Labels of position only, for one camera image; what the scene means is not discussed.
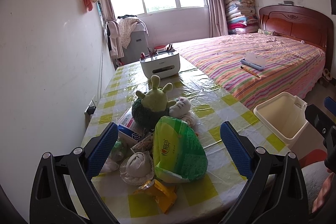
yellow and white tablecloth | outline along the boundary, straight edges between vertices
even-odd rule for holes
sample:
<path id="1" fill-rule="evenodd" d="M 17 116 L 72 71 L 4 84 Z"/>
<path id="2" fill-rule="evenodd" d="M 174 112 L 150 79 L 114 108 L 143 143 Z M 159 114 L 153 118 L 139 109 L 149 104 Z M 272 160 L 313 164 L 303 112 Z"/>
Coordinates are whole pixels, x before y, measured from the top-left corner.
<path id="1" fill-rule="evenodd" d="M 285 155 L 289 149 L 258 118 L 229 92 L 214 83 L 188 61 L 181 59 L 178 75 L 161 80 L 171 82 L 168 99 L 187 97 L 199 118 L 196 131 L 203 147 L 220 140 L 219 129 L 230 121 L 240 135 L 247 136 L 254 146 L 263 146 L 269 153 Z M 117 122 L 136 100 L 136 90 L 150 89 L 139 62 L 116 70 L 90 121 L 82 147 L 102 133 L 109 122 Z M 161 213 L 154 199 L 145 194 L 133 195 L 136 186 L 126 184 L 119 170 L 100 174 L 92 182 L 102 200 L 121 224 L 180 223 L 213 215 L 228 209 L 238 197 L 246 178 L 239 175 L 224 144 L 205 149 L 209 164 L 204 178 L 178 185 L 177 201 L 167 214 Z M 86 216 L 73 185 L 70 195 L 80 215 Z"/>

pen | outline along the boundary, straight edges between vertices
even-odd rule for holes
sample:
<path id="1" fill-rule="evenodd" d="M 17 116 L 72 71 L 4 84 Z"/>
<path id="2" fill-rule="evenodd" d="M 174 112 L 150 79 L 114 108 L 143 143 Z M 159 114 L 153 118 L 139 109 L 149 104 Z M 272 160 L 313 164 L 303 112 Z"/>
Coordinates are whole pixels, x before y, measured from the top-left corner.
<path id="1" fill-rule="evenodd" d="M 260 78 L 258 74 L 256 74 L 256 73 L 254 73 L 254 72 L 252 72 L 252 71 L 250 71 L 250 70 L 244 68 L 243 66 L 240 66 L 240 68 L 243 69 L 244 71 L 246 71 L 246 72 L 248 72 L 248 73 L 254 75 L 255 77 Z"/>

blue gripper pad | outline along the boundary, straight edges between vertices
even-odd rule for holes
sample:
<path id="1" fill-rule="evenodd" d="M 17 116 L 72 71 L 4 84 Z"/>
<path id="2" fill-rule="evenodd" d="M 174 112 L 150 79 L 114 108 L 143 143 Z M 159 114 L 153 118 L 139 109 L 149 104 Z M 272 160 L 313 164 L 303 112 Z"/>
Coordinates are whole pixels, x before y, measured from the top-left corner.
<path id="1" fill-rule="evenodd" d="M 103 131 L 103 136 L 87 158 L 85 175 L 89 180 L 99 175 L 101 168 L 118 139 L 118 133 L 118 126 L 115 123 L 111 123 L 109 127 Z"/>
<path id="2" fill-rule="evenodd" d="M 253 176 L 251 168 L 252 158 L 227 122 L 222 123 L 220 126 L 220 137 L 235 163 L 239 174 L 247 177 L 247 179 L 251 179 Z"/>
<path id="3" fill-rule="evenodd" d="M 333 99 L 330 97 L 324 99 L 324 106 L 327 110 L 334 114 L 334 116 L 336 116 L 336 102 Z"/>

green tissue package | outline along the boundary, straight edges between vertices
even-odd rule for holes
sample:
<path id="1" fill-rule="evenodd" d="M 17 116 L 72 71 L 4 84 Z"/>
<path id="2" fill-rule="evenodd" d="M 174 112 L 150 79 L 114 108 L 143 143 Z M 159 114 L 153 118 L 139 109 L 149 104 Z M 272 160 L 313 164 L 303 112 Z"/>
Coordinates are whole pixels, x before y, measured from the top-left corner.
<path id="1" fill-rule="evenodd" d="M 186 122 L 169 116 L 155 126 L 153 159 L 157 178 L 167 183 L 202 178 L 208 159 L 194 130 Z"/>

wooden headboard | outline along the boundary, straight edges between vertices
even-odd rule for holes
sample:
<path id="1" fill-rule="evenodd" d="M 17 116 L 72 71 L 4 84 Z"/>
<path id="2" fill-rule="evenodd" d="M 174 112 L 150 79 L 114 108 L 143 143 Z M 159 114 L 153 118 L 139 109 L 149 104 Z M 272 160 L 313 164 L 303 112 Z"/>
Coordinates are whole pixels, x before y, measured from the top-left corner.
<path id="1" fill-rule="evenodd" d="M 324 14 L 299 6 L 272 5 L 259 10 L 263 30 L 305 41 L 325 51 L 325 68 L 331 69 L 334 52 L 334 24 Z"/>

